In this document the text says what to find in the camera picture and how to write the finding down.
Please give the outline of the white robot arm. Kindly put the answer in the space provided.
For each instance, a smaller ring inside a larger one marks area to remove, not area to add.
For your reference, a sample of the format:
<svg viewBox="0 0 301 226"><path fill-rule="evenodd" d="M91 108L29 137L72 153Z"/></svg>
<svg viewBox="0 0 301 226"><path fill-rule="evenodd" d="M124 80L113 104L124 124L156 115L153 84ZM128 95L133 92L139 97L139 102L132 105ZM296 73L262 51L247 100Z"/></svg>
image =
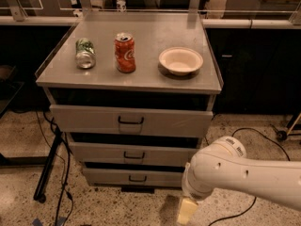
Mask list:
<svg viewBox="0 0 301 226"><path fill-rule="evenodd" d="M301 210L301 163L254 160L235 137L221 137L197 151L182 175L177 222L187 224L216 188L239 191Z"/></svg>

